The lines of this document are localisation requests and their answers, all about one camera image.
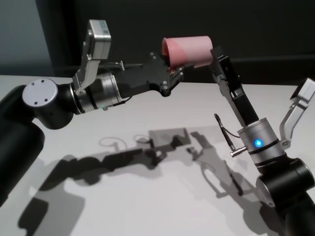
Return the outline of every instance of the plastic cup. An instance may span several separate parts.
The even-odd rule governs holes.
[[[162,54],[169,57],[171,69],[188,63],[195,67],[211,64],[212,48],[212,41],[208,36],[164,38],[162,41]]]

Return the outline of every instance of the cable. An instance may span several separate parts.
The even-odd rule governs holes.
[[[224,129],[227,133],[229,133],[230,135],[232,135],[233,137],[238,138],[238,139],[241,138],[240,136],[237,136],[237,135],[235,135],[235,134],[232,134],[232,133],[231,133],[230,131],[228,131],[224,126],[223,126],[223,129]]]
[[[113,107],[116,107],[116,106],[119,106],[119,105],[125,104],[125,103],[126,103],[126,102],[128,102],[131,98],[132,98],[132,96],[131,96],[131,97],[129,97],[129,98],[127,98],[127,99],[126,99],[126,100],[124,100],[124,101],[121,101],[121,102],[119,102],[119,103],[114,104],[114,105],[113,105]]]

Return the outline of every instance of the glowing blue light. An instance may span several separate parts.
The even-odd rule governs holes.
[[[264,142],[261,139],[256,139],[255,140],[255,146],[257,148],[261,148],[264,145]]]

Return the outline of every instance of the silver bolt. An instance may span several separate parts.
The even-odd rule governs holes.
[[[288,148],[288,147],[290,146],[290,143],[289,143],[288,141],[284,141],[284,142],[283,142],[283,146],[286,147],[286,148]]]

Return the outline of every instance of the table surface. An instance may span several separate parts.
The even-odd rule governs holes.
[[[35,79],[0,76],[0,99]],[[279,135],[295,87],[244,89]],[[168,98],[140,94],[106,112],[74,116],[60,130],[35,120],[44,149],[0,208],[1,235],[282,235],[256,196],[259,173],[250,156],[230,157],[214,113],[233,133],[241,128],[216,84],[181,83]],[[311,102],[287,151],[313,173],[314,116]],[[313,189],[309,194],[315,198]]]

